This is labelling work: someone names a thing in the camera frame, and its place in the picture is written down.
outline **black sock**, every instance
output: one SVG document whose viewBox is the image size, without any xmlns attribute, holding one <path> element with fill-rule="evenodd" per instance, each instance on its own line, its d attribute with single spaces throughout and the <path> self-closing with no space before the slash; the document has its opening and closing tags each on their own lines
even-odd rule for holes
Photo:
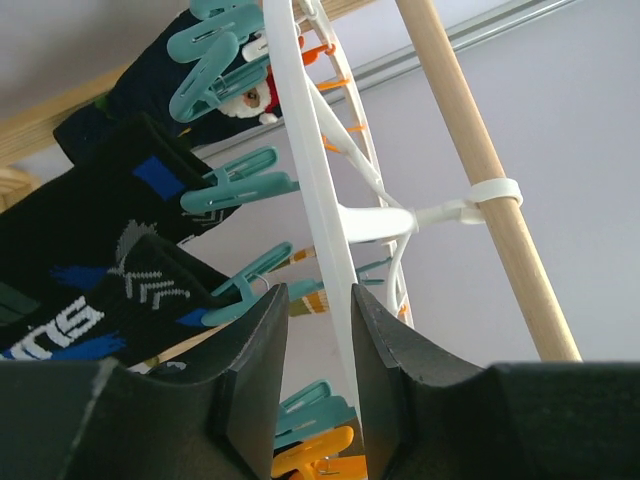
<svg viewBox="0 0 640 480">
<path fill-rule="evenodd" d="M 155 235 L 143 236 L 98 285 L 51 315 L 0 327 L 0 358 L 97 360 L 131 366 L 206 330 L 202 316 L 237 298 L 210 292 L 228 278 Z"/>
<path fill-rule="evenodd" d="M 190 215 L 184 192 L 210 169 L 142 115 L 92 162 L 45 184 L 0 215 L 0 325 L 40 306 L 62 308 L 90 290 L 145 233 L 179 243 L 235 209 Z"/>
<path fill-rule="evenodd" d="M 126 70 L 107 95 L 73 113 L 53 131 L 56 141 L 74 164 L 89 161 L 96 145 L 108 138 L 119 122 L 140 112 L 160 123 L 173 138 L 192 129 L 187 134 L 191 148 L 219 142 L 260 125 L 257 117 L 231 118 L 218 110 L 193 124 L 176 122 L 169 114 L 171 97 L 197 62 L 174 62 L 167 53 L 167 41 L 173 34 L 198 22 L 188 10 L 181 13 Z M 242 55 L 238 54 L 226 72 L 244 63 Z"/>
</svg>

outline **wooden beam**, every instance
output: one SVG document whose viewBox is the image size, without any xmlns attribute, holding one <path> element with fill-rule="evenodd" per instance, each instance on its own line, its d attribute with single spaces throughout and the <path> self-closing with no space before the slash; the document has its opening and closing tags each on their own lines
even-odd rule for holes
<svg viewBox="0 0 640 480">
<path fill-rule="evenodd" d="M 330 19 L 342 17 L 374 0 L 322 0 Z M 303 16 L 295 5 L 296 18 Z M 311 30 L 308 22 L 302 31 Z M 69 115 L 108 92 L 127 69 L 121 66 L 62 95 L 0 122 L 0 167 L 11 165 L 55 143 L 53 130 Z"/>
<path fill-rule="evenodd" d="M 469 182 L 504 178 L 469 85 L 433 0 L 396 0 Z M 544 361 L 579 361 L 580 353 L 517 202 L 479 204 L 529 332 Z"/>
<path fill-rule="evenodd" d="M 0 213 L 40 186 L 40 180 L 15 168 L 0 168 Z"/>
</svg>

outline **santa claus figure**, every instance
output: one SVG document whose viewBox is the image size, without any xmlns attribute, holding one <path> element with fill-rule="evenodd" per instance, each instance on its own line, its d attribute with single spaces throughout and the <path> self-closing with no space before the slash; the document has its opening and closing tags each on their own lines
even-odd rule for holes
<svg viewBox="0 0 640 480">
<path fill-rule="evenodd" d="M 265 81 L 244 95 L 227 100 L 218 107 L 218 110 L 228 117 L 259 117 L 260 123 L 269 125 L 278 121 L 278 117 L 273 113 L 273 109 L 278 103 L 278 92 L 273 75 L 270 73 Z"/>
</svg>

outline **white plastic hook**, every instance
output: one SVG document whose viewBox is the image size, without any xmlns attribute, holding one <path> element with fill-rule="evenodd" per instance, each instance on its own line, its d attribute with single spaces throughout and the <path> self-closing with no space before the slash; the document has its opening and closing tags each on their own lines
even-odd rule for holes
<svg viewBox="0 0 640 480">
<path fill-rule="evenodd" d="M 447 220 L 457 220 L 465 224 L 484 223 L 479 203 L 496 198 L 513 198 L 522 205 L 523 197 L 518 182 L 512 178 L 493 178 L 476 183 L 471 187 L 469 196 L 464 200 L 452 200 L 437 207 L 415 212 L 418 227 L 433 225 Z"/>
</svg>

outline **wooden dowel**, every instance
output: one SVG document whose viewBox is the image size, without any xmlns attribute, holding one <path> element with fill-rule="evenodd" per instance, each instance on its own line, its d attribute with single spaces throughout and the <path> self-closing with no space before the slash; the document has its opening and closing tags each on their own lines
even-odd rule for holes
<svg viewBox="0 0 640 480">
<path fill-rule="evenodd" d="M 146 363 L 150 367 L 155 367 L 157 365 L 160 365 L 161 363 L 168 362 L 169 360 L 176 358 L 178 355 L 182 355 L 183 353 L 188 352 L 193 347 L 200 345 L 207 338 L 215 335 L 220 330 L 225 328 L 227 325 L 229 324 L 225 323 L 224 325 L 220 325 L 219 327 L 214 327 L 209 330 L 206 330 L 205 332 L 202 332 L 194 337 L 191 337 L 185 340 L 184 342 L 178 343 L 177 345 L 174 345 L 173 347 L 168 348 L 167 350 L 160 353 L 159 355 L 156 355 L 155 357 L 146 360 L 144 363 Z"/>
<path fill-rule="evenodd" d="M 472 185 L 504 177 L 460 64 L 432 0 L 396 0 Z M 483 202 L 480 209 L 511 287 L 543 361 L 580 361 L 580 353 L 540 256 L 513 199 Z"/>
</svg>

